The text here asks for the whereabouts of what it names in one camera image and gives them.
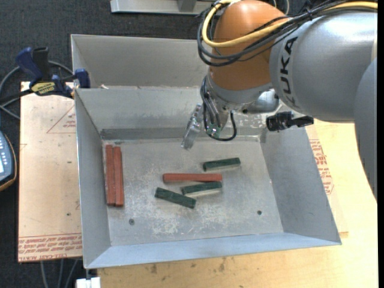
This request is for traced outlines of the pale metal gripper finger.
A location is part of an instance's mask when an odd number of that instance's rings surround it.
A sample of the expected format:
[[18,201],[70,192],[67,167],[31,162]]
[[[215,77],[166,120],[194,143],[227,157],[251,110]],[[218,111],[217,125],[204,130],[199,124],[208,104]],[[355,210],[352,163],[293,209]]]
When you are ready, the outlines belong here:
[[196,104],[188,122],[188,129],[190,131],[199,132],[202,129],[203,122],[203,106]]
[[199,136],[199,127],[196,125],[190,125],[184,132],[183,139],[181,142],[181,148],[191,149],[195,143],[195,140]]

